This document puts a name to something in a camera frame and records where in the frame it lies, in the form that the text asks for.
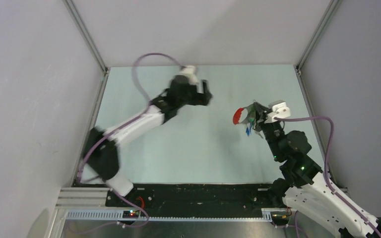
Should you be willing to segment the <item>metal key holder red handle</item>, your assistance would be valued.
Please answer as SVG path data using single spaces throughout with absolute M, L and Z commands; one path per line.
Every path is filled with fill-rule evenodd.
M 238 108 L 232 118 L 232 122 L 234 125 L 237 124 L 244 124 L 248 125 L 250 123 L 253 123 L 256 120 L 256 110 L 254 103 Z

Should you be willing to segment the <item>right aluminium frame post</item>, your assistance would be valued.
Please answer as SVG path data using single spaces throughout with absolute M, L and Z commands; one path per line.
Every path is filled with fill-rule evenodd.
M 298 75 L 302 74 L 302 69 L 307 62 L 310 54 L 313 52 L 316 45 L 319 43 L 322 35 L 325 33 L 328 25 L 331 23 L 334 15 L 336 14 L 338 8 L 340 7 L 341 0 L 331 0 L 321 17 L 319 24 L 317 25 L 312 37 L 310 38 L 308 45 L 304 49 L 302 56 L 298 60 L 298 63 L 295 65 L 296 72 Z

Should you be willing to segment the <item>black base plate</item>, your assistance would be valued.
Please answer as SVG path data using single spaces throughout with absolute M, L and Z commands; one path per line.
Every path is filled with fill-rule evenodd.
M 125 198 L 151 217 L 254 218 L 267 209 L 281 215 L 293 214 L 269 183 L 136 183 Z

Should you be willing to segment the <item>aluminium frame post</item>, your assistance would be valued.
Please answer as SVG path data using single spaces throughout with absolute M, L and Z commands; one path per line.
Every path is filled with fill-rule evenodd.
M 81 17 L 81 14 L 73 0 L 62 0 L 62 2 L 65 4 L 74 24 L 76 25 L 80 35 L 82 36 L 85 44 L 87 45 L 90 53 L 92 54 L 93 58 L 97 62 L 97 65 L 103 75 L 107 74 L 108 67 L 105 64 L 97 45 L 95 44 L 90 32 L 87 29 L 87 26 Z
M 328 25 L 331 23 L 334 15 L 336 14 L 338 8 L 340 7 L 341 0 L 331 0 L 321 17 L 319 24 L 317 25 L 312 37 L 310 38 L 308 45 L 304 49 L 302 56 L 298 60 L 298 63 L 295 65 L 296 72 L 298 75 L 302 74 L 302 69 L 307 62 L 310 54 L 313 52 L 316 45 L 319 43 L 322 35 L 325 33 Z

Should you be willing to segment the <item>controller board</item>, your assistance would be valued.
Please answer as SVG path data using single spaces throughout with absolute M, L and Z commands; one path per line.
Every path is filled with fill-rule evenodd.
M 124 210 L 122 213 L 123 219 L 138 219 L 140 217 L 139 210 Z
M 286 227 L 289 224 L 290 218 L 291 217 L 289 215 L 272 214 L 271 224 L 276 228 Z

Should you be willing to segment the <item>left aluminium frame post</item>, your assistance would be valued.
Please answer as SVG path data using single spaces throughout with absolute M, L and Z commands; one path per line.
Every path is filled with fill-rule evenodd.
M 105 64 L 97 45 L 95 44 L 90 32 L 87 29 L 87 26 L 81 17 L 81 14 L 73 0 L 62 0 L 62 2 L 65 4 L 74 24 L 76 25 L 80 35 L 82 36 L 85 44 L 87 45 L 90 53 L 92 54 L 93 58 L 97 62 L 97 65 L 103 75 L 107 74 L 108 67 Z

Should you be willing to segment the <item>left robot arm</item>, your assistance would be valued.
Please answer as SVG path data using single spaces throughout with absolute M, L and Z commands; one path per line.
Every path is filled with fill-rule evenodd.
M 124 206 L 137 200 L 133 183 L 121 170 L 120 151 L 133 140 L 175 117 L 183 106 L 207 106 L 212 99 L 208 81 L 202 80 L 202 92 L 185 76 L 175 76 L 170 86 L 150 100 L 143 112 L 112 129 L 92 128 L 86 140 L 81 167 L 88 166 L 116 195 Z

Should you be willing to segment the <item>left controller board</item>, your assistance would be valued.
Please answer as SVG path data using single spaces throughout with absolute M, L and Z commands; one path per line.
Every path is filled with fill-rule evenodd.
M 139 210 L 124 210 L 122 213 L 123 219 L 138 219 L 140 217 Z

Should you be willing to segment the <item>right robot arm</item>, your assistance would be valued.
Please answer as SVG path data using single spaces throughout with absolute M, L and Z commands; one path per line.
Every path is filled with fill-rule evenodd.
M 274 207 L 286 205 L 301 212 L 336 238 L 381 238 L 381 217 L 376 217 L 347 196 L 308 156 L 311 145 L 306 134 L 285 133 L 282 122 L 291 121 L 284 101 L 268 107 L 254 101 L 247 108 L 244 123 L 248 130 L 265 138 L 283 178 L 273 182 L 268 194 Z

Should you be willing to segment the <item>right controller board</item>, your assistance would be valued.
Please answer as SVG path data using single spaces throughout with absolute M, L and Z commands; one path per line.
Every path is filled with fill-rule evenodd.
M 289 215 L 272 214 L 271 224 L 276 228 L 286 227 L 289 224 L 290 218 L 291 217 Z

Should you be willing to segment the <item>blue key tag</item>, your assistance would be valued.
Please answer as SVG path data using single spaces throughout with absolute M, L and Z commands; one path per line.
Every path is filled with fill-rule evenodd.
M 250 136 L 252 134 L 252 127 L 253 125 L 251 123 L 247 124 L 246 126 L 246 135 Z

